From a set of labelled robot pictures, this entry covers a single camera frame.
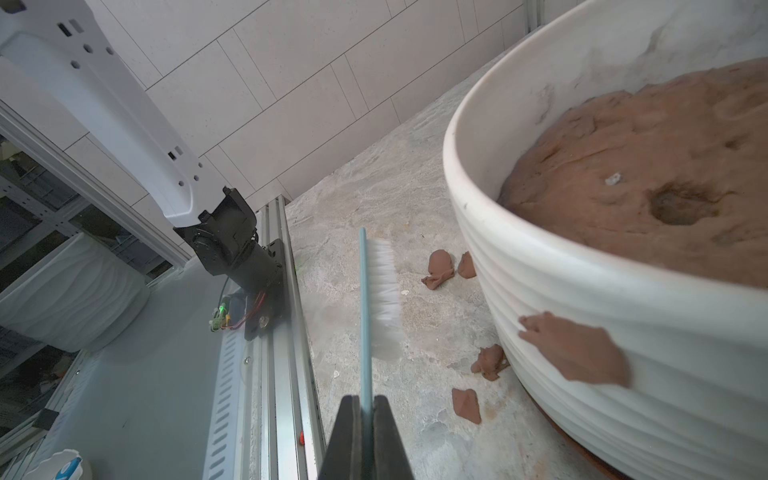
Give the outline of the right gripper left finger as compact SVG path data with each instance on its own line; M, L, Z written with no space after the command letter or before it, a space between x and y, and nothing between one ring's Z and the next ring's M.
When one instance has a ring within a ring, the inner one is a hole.
M318 480L362 478L362 409L357 395L341 399Z

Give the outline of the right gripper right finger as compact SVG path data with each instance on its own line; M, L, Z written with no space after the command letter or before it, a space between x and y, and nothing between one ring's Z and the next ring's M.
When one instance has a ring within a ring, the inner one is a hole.
M373 478L376 480L414 479L390 403L384 395L374 397Z

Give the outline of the white ceramic pot with soil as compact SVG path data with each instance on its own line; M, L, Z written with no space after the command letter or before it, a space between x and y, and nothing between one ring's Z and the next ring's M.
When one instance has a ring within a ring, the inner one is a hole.
M767 475L767 5L587 1L445 134L513 370L634 479Z

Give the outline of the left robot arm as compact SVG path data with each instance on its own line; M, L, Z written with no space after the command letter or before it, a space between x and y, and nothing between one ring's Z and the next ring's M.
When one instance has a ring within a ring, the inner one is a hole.
M242 195L208 172L123 63L84 1L5 1L1 54L63 105L150 194L212 275L251 294L284 279Z

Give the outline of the left controller board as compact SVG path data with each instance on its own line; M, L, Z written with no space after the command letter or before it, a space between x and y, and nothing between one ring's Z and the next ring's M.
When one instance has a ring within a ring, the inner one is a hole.
M248 295L242 290L222 296L209 320L210 331L236 330L244 326L255 317L265 298L265 292Z

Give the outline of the terracotta saucer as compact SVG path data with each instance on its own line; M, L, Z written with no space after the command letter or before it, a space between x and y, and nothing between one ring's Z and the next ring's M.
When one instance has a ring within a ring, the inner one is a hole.
M567 432L565 432L537 403L534 397L528 392L526 388L523 388L527 396L533 402L537 410L544 416L549 425L570 445L575 451L579 453L590 465L596 470L601 472L607 479L610 480L632 480L632 477L624 474L620 470L614 468L600 457L596 456L590 450L586 449L583 445L574 440Z

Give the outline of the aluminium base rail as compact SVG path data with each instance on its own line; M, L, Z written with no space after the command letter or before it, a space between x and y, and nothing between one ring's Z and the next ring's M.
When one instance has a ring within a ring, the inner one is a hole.
M202 476L315 479L326 441L284 197L257 219L285 272L258 319L223 335Z

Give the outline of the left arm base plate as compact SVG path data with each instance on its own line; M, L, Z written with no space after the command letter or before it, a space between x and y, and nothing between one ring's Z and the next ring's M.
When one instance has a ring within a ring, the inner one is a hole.
M244 330L247 341L270 334L291 313L285 243L282 239L276 239L261 250L269 256L275 273L269 273L267 283L262 284L258 292L247 296L249 306L246 309Z

